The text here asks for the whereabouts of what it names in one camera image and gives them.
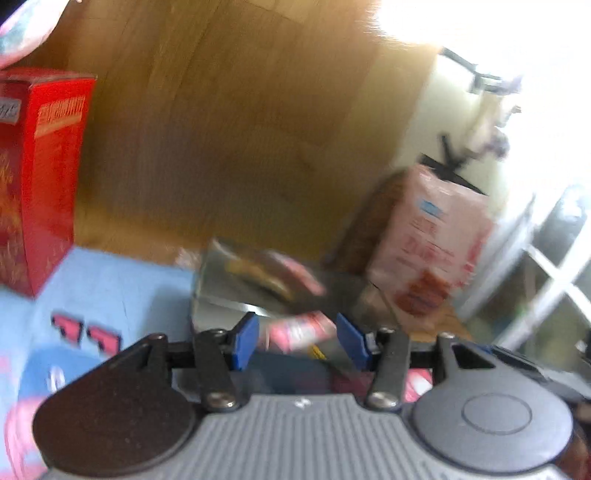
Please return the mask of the pastel plush toy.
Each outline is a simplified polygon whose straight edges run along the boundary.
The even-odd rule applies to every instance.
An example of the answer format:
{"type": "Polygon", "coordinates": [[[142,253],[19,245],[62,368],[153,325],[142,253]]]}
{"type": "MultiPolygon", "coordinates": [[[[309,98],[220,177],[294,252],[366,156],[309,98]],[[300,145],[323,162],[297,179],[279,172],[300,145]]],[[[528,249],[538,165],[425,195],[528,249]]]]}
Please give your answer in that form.
{"type": "Polygon", "coordinates": [[[42,45],[68,3],[68,0],[1,0],[1,68],[17,63],[42,45]]]}

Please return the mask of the red gift box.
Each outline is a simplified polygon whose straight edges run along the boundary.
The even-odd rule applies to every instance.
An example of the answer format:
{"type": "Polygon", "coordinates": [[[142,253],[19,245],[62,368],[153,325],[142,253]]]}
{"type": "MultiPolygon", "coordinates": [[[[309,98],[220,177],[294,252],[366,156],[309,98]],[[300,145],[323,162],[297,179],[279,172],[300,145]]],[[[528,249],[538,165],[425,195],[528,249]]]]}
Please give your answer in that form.
{"type": "Polygon", "coordinates": [[[40,68],[1,73],[1,283],[42,290],[74,243],[83,137],[96,78],[40,68]]]}

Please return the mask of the blue cartoon pig bedsheet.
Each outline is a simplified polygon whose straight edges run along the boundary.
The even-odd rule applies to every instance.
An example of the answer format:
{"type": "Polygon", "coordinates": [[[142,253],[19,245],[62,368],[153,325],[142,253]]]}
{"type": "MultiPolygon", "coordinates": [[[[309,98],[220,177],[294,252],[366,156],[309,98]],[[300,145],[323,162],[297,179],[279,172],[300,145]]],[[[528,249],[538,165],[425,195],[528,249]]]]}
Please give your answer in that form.
{"type": "Polygon", "coordinates": [[[189,335],[193,274],[74,248],[34,298],[1,290],[1,476],[46,467],[32,420],[50,395],[142,337],[189,335]]]}

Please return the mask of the white power strip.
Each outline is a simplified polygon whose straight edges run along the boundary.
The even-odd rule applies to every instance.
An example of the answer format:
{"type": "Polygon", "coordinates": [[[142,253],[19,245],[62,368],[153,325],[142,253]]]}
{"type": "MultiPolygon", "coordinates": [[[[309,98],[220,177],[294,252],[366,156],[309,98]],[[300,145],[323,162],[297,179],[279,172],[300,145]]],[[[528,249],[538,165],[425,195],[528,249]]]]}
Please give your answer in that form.
{"type": "Polygon", "coordinates": [[[518,94],[522,78],[489,83],[482,78],[482,82],[479,108],[464,137],[462,153],[470,160],[481,160],[489,154],[502,160],[510,149],[507,124],[521,112],[518,94]]]}

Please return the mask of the pink snack bag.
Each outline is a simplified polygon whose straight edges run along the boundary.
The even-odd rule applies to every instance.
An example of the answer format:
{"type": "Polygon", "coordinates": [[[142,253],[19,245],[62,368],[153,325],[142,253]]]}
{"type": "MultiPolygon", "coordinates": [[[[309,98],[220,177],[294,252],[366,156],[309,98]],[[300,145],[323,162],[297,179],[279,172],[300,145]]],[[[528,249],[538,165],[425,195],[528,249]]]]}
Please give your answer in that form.
{"type": "Polygon", "coordinates": [[[368,274],[409,330],[435,327],[436,314],[472,279],[492,230],[489,197],[414,165],[368,274]]]}

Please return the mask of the white window frame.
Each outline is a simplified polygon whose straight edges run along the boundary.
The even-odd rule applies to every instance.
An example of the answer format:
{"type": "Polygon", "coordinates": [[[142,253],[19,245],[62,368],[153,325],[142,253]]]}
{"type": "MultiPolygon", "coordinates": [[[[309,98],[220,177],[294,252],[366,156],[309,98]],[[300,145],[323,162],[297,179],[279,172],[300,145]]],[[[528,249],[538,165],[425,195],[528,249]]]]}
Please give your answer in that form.
{"type": "Polygon", "coordinates": [[[573,185],[531,202],[504,239],[488,247],[473,283],[454,300],[474,336],[517,350],[533,342],[560,309],[590,329],[590,190],[573,185]]]}

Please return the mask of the orange-red snack packet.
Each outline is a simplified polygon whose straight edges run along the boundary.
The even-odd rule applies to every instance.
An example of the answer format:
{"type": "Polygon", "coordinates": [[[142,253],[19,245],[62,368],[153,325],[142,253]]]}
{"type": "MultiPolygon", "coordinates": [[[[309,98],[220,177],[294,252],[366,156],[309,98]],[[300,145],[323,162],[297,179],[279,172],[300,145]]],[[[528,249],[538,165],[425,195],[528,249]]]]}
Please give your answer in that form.
{"type": "Polygon", "coordinates": [[[320,311],[273,319],[259,334],[259,347],[290,354],[335,338],[335,323],[320,311]]]}

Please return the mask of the black open cardboard box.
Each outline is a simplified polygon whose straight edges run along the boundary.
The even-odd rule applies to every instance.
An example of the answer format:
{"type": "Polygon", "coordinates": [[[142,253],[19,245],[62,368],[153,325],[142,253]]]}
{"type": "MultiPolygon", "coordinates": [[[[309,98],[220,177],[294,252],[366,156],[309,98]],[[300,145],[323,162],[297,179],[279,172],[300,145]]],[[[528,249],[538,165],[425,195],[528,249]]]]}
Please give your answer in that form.
{"type": "Polygon", "coordinates": [[[342,314],[370,330],[401,329],[385,295],[363,277],[219,239],[202,252],[191,298],[193,331],[230,330],[253,312],[260,334],[273,319],[314,311],[334,323],[342,314]]]}

